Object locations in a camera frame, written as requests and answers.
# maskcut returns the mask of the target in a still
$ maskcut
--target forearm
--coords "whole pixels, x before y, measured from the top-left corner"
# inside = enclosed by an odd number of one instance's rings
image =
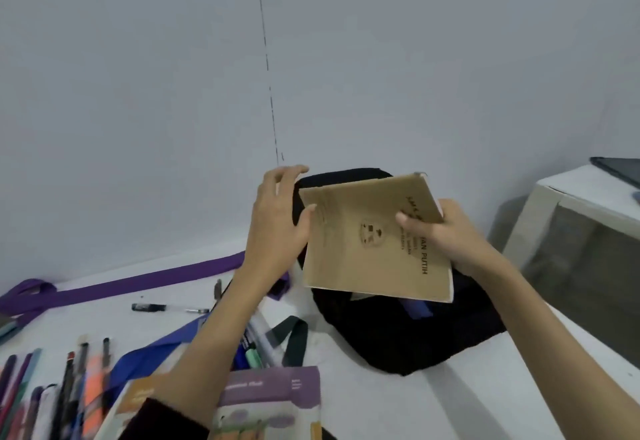
[[[506,261],[478,282],[566,438],[640,438],[640,406],[587,354]]]
[[[203,328],[154,397],[210,428],[246,324],[264,296],[239,269]]]

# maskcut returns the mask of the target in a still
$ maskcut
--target person's right hand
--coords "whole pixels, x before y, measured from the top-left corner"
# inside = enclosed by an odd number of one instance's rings
[[[508,260],[484,239],[456,201],[441,199],[440,207],[443,224],[425,223],[402,212],[396,214],[396,221],[409,233],[434,243],[461,273],[476,280],[509,266]]]

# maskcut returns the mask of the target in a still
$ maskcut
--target book cover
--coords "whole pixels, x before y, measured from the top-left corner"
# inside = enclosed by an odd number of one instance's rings
[[[303,267],[306,285],[406,299],[453,301],[451,262],[396,223],[396,212],[428,223],[442,213],[423,174],[300,189],[316,204]]]

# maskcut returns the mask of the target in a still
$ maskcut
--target person's left hand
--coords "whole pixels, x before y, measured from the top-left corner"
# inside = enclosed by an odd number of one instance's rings
[[[302,211],[297,226],[291,217],[296,178],[308,170],[306,165],[272,169],[258,187],[242,270],[265,293],[293,265],[309,239],[316,205]]]

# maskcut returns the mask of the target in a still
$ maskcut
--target black strap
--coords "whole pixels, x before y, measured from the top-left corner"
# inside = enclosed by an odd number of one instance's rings
[[[282,365],[284,367],[302,366],[307,351],[308,323],[295,315],[290,315],[268,331],[266,337],[269,343],[276,347],[282,344],[289,334],[291,336],[282,358]]]

